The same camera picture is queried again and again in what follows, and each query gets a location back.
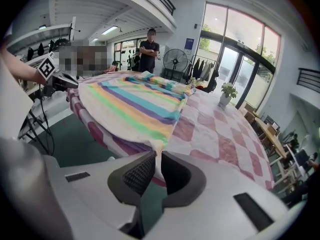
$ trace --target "striped towel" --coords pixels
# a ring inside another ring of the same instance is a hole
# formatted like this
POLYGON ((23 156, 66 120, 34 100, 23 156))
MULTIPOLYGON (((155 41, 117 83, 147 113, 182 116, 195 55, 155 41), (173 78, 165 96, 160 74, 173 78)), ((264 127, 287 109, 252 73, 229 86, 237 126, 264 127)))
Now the striped towel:
POLYGON ((80 100, 111 134, 143 143, 157 155, 167 145, 188 96, 196 89, 147 71, 95 83, 79 83, 80 100))

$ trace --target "potted plant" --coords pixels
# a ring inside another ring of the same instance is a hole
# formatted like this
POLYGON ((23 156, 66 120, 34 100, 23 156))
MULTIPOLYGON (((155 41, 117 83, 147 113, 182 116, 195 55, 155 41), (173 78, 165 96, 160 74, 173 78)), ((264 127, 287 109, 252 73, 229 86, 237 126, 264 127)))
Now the potted plant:
POLYGON ((228 83, 223 83, 222 87, 221 87, 221 98, 220 98, 220 102, 219 104, 221 105, 221 107, 225 107, 226 105, 228 105, 228 103, 230 102, 231 98, 236 98, 238 92, 236 91, 236 88, 234 88, 232 86, 232 83, 228 82, 228 83))
POLYGON ((204 83, 200 78, 196 79, 194 77, 190 78, 190 83, 194 84, 194 87, 197 89, 202 89, 202 84, 204 83))

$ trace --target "ceiling light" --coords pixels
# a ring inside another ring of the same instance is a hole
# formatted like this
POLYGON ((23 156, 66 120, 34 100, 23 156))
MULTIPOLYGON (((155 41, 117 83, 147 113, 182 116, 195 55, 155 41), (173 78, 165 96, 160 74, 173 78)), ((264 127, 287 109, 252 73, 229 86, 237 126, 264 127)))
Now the ceiling light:
POLYGON ((112 30, 115 30, 117 29, 118 27, 117 26, 112 26, 110 27, 109 29, 107 29, 106 31, 104 31, 101 35, 106 35, 108 34, 109 32, 111 32, 112 30))

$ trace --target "white pot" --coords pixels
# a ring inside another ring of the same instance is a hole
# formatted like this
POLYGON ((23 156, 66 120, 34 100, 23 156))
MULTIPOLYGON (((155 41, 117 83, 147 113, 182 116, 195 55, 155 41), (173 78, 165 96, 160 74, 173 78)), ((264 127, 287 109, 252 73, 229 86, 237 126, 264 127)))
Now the white pot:
POLYGON ((226 97, 226 94, 225 94, 225 93, 222 93, 219 104, 220 104, 221 107, 224 108, 226 105, 229 104, 230 101, 231 101, 231 96, 229 96, 229 97, 227 98, 227 97, 226 97))

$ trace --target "blue sign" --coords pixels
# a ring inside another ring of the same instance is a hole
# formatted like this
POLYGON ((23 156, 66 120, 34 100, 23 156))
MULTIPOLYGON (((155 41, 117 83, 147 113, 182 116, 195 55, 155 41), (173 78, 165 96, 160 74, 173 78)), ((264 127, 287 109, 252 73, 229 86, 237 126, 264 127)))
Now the blue sign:
POLYGON ((187 38, 185 40, 185 46, 184 46, 184 49, 187 49, 187 50, 192 50, 192 46, 194 45, 194 39, 191 39, 191 38, 187 38))

